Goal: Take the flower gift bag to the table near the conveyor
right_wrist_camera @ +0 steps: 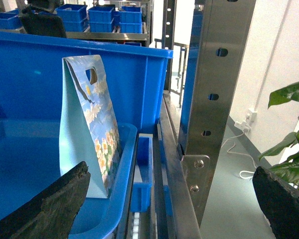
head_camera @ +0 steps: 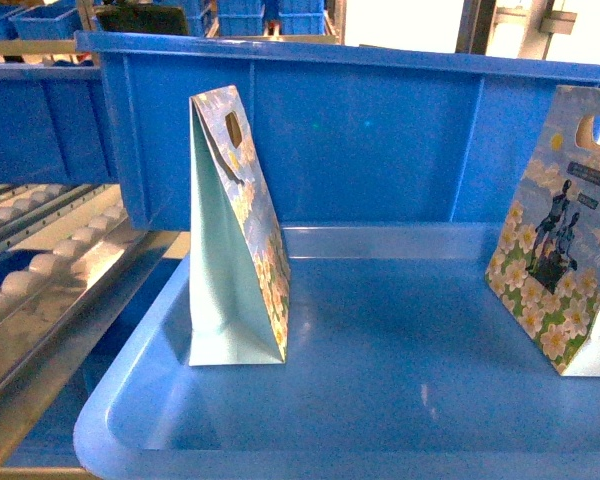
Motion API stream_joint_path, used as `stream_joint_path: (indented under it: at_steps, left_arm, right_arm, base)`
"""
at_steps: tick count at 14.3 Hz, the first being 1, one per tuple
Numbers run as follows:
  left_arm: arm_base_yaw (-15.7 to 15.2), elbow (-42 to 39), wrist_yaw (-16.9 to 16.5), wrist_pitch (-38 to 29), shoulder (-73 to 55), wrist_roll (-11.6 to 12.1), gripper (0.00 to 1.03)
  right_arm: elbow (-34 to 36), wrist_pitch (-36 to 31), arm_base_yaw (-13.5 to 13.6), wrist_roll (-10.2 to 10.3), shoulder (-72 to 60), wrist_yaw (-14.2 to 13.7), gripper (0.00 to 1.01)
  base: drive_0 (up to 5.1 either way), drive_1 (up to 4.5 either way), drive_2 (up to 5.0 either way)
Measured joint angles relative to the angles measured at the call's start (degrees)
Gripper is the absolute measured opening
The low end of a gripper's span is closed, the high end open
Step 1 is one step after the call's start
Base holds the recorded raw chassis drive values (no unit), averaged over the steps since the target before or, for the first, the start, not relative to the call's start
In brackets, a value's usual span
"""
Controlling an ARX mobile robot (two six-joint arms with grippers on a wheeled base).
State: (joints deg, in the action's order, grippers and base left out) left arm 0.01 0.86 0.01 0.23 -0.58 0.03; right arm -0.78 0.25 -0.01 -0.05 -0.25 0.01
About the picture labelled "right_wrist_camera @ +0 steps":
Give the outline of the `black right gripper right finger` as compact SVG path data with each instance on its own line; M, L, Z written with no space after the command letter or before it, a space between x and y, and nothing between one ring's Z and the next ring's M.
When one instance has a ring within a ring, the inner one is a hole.
M277 239L299 239L299 190L268 169L257 167L253 187Z

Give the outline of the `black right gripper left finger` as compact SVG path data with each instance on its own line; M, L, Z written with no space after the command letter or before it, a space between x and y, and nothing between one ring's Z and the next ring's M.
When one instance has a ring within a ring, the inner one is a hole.
M91 174L80 162L0 220L0 239L66 239L82 207Z

